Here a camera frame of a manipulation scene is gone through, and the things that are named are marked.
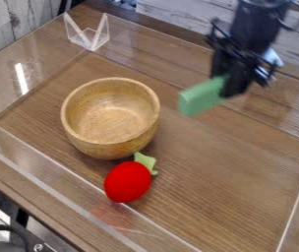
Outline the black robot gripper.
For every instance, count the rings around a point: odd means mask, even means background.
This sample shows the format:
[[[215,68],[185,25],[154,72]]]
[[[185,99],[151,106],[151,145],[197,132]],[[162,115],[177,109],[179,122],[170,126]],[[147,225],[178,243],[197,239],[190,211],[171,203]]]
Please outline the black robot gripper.
[[[210,76],[227,77],[223,97],[243,94],[253,82],[265,87],[274,78],[284,63],[272,46],[282,30],[299,28],[299,19],[294,25],[285,21],[292,6],[299,9],[298,0],[238,0],[233,21],[211,20],[205,36],[214,48]]]

